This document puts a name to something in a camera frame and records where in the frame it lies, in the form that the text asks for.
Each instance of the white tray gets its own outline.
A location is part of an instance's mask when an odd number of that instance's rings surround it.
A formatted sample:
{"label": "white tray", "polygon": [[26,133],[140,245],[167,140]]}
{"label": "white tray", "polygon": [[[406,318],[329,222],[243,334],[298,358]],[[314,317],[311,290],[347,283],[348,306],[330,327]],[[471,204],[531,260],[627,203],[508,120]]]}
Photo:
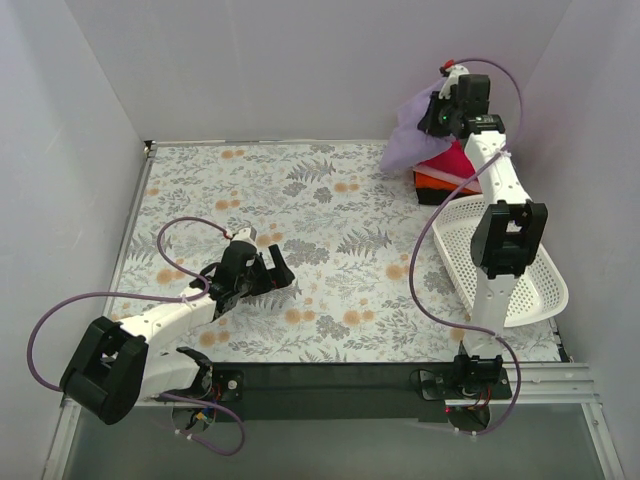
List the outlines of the white tray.
{"label": "white tray", "polygon": [[[450,202],[433,224],[436,247],[456,292],[471,314],[476,295],[476,267],[471,260],[471,236],[486,206],[482,195]],[[569,301],[567,285],[542,245],[511,296],[505,327],[539,322],[562,312]]]}

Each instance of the white backdrop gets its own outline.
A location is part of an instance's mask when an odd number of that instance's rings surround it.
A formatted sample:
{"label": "white backdrop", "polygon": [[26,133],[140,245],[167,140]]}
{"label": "white backdrop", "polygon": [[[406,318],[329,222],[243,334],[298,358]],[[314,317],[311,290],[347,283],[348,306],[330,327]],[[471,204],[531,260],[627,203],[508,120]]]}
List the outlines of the white backdrop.
{"label": "white backdrop", "polygon": [[[106,290],[142,143],[62,0],[0,0],[0,478],[42,477],[61,395],[27,370],[37,319]],[[104,301],[65,309],[36,343],[57,383]]]}
{"label": "white backdrop", "polygon": [[573,2],[526,89],[516,152],[569,287],[560,333],[591,365],[629,479],[640,478],[638,45],[637,2]]}
{"label": "white backdrop", "polygon": [[[569,0],[66,0],[145,139],[386,138],[449,58],[525,84]],[[514,94],[494,75],[494,111]]]}

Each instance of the table surface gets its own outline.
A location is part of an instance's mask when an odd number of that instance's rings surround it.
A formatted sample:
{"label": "table surface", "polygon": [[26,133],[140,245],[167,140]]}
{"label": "table surface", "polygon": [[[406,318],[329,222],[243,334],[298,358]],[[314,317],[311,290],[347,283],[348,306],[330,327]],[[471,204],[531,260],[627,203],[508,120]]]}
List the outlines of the table surface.
{"label": "table surface", "polygon": [[[178,295],[186,286],[189,278],[165,264],[155,247],[158,230],[173,218],[199,216],[233,230],[253,225],[260,250],[280,246],[294,284],[242,301],[168,348],[190,346],[213,361],[450,361],[463,331],[422,315],[407,282],[409,257],[433,208],[418,205],[410,172],[378,170],[383,149],[375,143],[160,147],[118,290]],[[201,224],[178,224],[166,234],[168,254],[197,271],[218,260],[226,245]],[[416,285],[433,313],[468,318],[431,234],[418,257]],[[118,299],[112,318],[153,306]],[[504,337],[523,361],[560,359],[548,321],[508,329]]]}

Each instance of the lavender fabric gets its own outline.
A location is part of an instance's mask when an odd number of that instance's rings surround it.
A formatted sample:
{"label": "lavender fabric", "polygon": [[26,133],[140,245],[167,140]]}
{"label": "lavender fabric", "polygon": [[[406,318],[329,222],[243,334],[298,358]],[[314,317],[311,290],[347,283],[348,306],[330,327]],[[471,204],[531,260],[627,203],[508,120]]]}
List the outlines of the lavender fabric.
{"label": "lavender fabric", "polygon": [[453,137],[435,138],[418,130],[418,123],[429,107],[431,92],[444,85],[441,78],[398,108],[398,126],[395,128],[380,160],[380,170],[388,172],[411,168],[429,160],[451,147]]}

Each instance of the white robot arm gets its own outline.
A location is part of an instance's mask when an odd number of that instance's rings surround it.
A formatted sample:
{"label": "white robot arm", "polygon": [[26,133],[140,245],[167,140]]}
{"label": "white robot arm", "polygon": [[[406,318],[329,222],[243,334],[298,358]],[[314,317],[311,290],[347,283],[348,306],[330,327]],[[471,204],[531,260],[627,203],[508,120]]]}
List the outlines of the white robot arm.
{"label": "white robot arm", "polygon": [[[466,140],[465,154],[476,171],[499,155],[478,179],[487,210],[471,240],[477,287],[470,324],[501,335],[511,294],[535,259],[547,209],[533,202],[520,185],[511,155],[505,150],[502,120],[488,113],[489,77],[469,74],[453,62],[440,71],[447,79],[441,91],[432,92],[418,129],[435,137],[453,135]],[[495,338],[468,331],[461,347],[454,360],[459,383],[482,387],[497,381],[502,346]]]}
{"label": "white robot arm", "polygon": [[139,398],[165,392],[200,398],[208,393],[214,372],[204,354],[188,347],[163,350],[224,315],[240,298],[291,285],[295,277],[278,246],[269,247],[274,267],[267,269],[255,238],[253,228],[240,230],[221,261],[200,272],[209,282],[207,295],[186,301],[205,289],[198,278],[183,290],[183,302],[163,304],[120,322],[94,320],[60,380],[64,393],[107,425],[121,420]]}

